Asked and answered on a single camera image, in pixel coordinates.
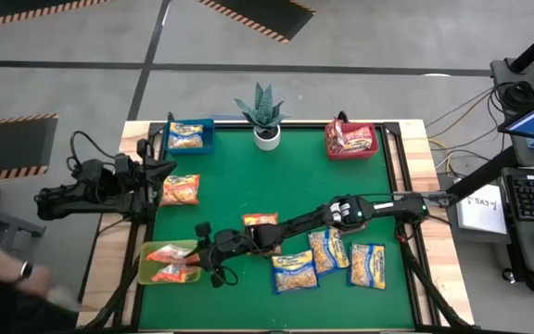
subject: wooden table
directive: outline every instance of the wooden table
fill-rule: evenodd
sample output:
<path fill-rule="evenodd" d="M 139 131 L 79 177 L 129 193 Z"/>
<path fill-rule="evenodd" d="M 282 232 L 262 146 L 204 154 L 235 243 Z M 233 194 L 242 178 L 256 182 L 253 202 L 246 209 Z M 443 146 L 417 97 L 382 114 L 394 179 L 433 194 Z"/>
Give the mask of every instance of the wooden table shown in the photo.
<path fill-rule="evenodd" d="M 421 120 L 357 120 L 355 122 L 398 122 L 400 124 L 401 139 L 405 152 L 413 191 L 426 192 L 439 190 L 439 182 L 432 160 L 432 154 L 427 142 L 426 128 Z M 121 137 L 120 152 L 129 154 L 132 159 L 140 160 L 135 152 L 135 144 L 141 138 L 147 138 L 151 122 L 133 121 L 125 123 Z M 404 190 L 401 177 L 401 167 L 397 154 L 397 143 L 389 137 L 393 167 L 399 191 Z M 431 213 L 446 218 L 445 211 L 432 208 Z M 104 214 L 100 228 L 110 225 L 120 219 L 119 215 Z M 139 227 L 138 244 L 143 240 L 144 226 Z M 121 223 L 101 235 L 95 245 L 95 252 L 87 279 L 83 304 L 88 309 L 100 309 L 108 300 L 121 279 L 121 268 L 125 255 L 130 224 Z M 442 293 L 449 305 L 456 313 L 469 324 L 474 324 L 473 315 L 469 306 L 466 289 L 463 282 L 461 267 L 457 258 L 456 249 L 452 242 L 451 229 L 442 223 L 428 220 L 422 224 L 422 235 L 426 246 L 426 255 L 432 280 Z M 128 323 L 132 314 L 135 283 L 130 287 L 123 313 L 123 323 Z M 425 324 L 430 324 L 429 312 L 426 304 L 426 294 L 423 287 L 417 282 L 417 294 Z M 97 312 L 82 312 L 78 325 L 88 323 Z"/>

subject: hazard stripe mat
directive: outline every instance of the hazard stripe mat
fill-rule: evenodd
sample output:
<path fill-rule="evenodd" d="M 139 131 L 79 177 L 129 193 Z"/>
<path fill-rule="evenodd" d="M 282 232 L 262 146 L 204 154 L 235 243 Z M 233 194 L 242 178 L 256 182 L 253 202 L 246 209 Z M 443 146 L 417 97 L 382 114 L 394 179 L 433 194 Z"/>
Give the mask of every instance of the hazard stripe mat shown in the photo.
<path fill-rule="evenodd" d="M 290 0 L 198 0 L 221 14 L 283 44 L 312 19 L 312 8 Z"/>
<path fill-rule="evenodd" d="M 0 24 L 38 18 L 110 0 L 0 0 Z"/>
<path fill-rule="evenodd" d="M 56 113 L 0 119 L 0 180 L 46 173 L 57 121 Z"/>

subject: person's hand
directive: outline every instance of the person's hand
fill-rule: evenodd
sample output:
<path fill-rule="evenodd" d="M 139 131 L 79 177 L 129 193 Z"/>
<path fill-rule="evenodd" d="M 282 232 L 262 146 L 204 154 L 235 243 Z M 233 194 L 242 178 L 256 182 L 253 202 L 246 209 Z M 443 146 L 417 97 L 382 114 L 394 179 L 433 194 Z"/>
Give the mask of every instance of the person's hand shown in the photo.
<path fill-rule="evenodd" d="M 18 283 L 18 289 L 26 294 L 46 299 L 52 286 L 51 269 L 43 265 L 35 265 L 30 277 Z"/>

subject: green mat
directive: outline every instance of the green mat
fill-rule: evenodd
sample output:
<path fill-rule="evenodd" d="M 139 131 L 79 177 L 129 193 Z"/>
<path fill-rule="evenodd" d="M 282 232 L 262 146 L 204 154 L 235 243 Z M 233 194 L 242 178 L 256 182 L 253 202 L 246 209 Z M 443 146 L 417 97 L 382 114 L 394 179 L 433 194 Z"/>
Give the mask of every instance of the green mat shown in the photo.
<path fill-rule="evenodd" d="M 388 193 L 384 155 L 369 160 L 330 161 L 323 130 L 283 129 L 280 146 L 256 148 L 250 130 L 221 130 L 215 153 L 178 156 L 174 174 L 201 175 L 197 206 L 163 207 L 154 240 L 195 239 L 195 224 L 209 221 L 213 232 L 242 228 L 245 213 L 278 212 L 279 221 L 312 211 L 337 195 Z M 389 197 L 371 197 L 386 200 Z M 148 286 L 142 301 L 141 329 L 366 329 L 413 328 L 394 218 L 376 219 L 345 236 L 351 241 L 386 245 L 387 289 L 347 285 L 347 272 L 319 280 L 320 288 L 272 294 L 272 268 L 256 256 L 224 264 L 239 276 L 235 287 L 214 289 L 210 275 L 189 285 Z M 306 234 L 284 242 L 284 254 L 309 249 Z"/>

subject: gray floor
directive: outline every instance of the gray floor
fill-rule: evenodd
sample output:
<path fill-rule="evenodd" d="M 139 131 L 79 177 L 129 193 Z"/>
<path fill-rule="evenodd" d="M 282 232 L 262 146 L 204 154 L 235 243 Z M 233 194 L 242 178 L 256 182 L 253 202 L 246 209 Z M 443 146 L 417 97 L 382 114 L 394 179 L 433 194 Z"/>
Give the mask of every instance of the gray floor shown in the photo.
<path fill-rule="evenodd" d="M 155 62 L 261 65 L 335 65 L 486 70 L 491 60 L 515 57 L 534 41 L 531 0 L 302 0 L 317 15 L 280 45 L 193 0 L 173 0 Z M 161 0 L 113 0 L 39 19 L 0 26 L 0 60 L 142 62 Z M 60 114 L 46 175 L 1 182 L 0 209 L 38 221 L 32 196 L 42 186 L 71 181 L 65 168 L 69 135 L 84 130 L 116 150 L 140 71 L 0 68 L 0 117 Z M 298 119 L 352 118 L 430 122 L 491 87 L 484 77 L 152 71 L 139 120 L 239 115 L 233 99 L 250 100 L 255 82 L 273 84 L 284 114 Z M 432 135 L 458 117 L 434 124 Z M 437 139 L 457 145 L 491 129 L 485 105 Z M 501 138 L 469 145 L 487 157 Z M 81 156 L 94 157 L 84 142 Z M 435 152 L 435 161 L 443 158 Z M 455 157 L 460 173 L 482 163 Z M 47 224 L 31 251 L 51 265 L 55 280 L 78 291 L 97 217 L 71 216 Z M 502 281 L 489 245 L 457 242 L 476 323 L 483 328 L 534 333 L 534 295 Z"/>

